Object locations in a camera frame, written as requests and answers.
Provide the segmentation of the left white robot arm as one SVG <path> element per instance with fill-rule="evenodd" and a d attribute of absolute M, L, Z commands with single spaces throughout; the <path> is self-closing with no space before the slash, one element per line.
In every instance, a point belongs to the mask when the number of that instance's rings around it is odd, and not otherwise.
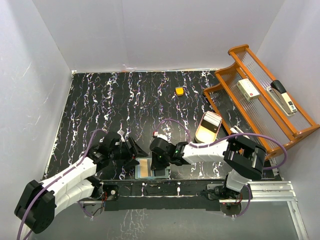
<path fill-rule="evenodd" d="M 24 188 L 14 210 L 21 220 L 18 237 L 27 226 L 32 233 L 43 232 L 55 216 L 70 205 L 85 199 L 99 199 L 103 187 L 95 174 L 109 163 L 119 161 L 123 167 L 139 164 L 137 158 L 146 153 L 132 137 L 124 139 L 117 132 L 107 133 L 102 142 L 89 143 L 84 155 L 65 170 L 51 178 L 30 181 Z"/>

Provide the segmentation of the gold credit card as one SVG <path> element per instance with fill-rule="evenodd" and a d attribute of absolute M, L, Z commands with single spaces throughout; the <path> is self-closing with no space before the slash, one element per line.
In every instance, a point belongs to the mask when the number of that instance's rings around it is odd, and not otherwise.
<path fill-rule="evenodd" d="M 144 158 L 139 161 L 139 176 L 141 178 L 147 178 L 151 176 L 150 161 L 148 158 Z"/>

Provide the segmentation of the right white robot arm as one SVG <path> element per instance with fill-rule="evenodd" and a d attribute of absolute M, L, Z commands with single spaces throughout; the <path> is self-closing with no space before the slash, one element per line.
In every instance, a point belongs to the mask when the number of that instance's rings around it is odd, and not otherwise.
<path fill-rule="evenodd" d="M 224 184 L 203 191 L 212 200 L 235 199 L 244 186 L 253 180 L 261 180 L 263 176 L 266 149 L 236 133 L 216 144 L 179 142 L 174 145 L 155 137 L 149 149 L 152 152 L 152 170 L 198 162 L 224 162 L 229 165 L 232 170 Z"/>

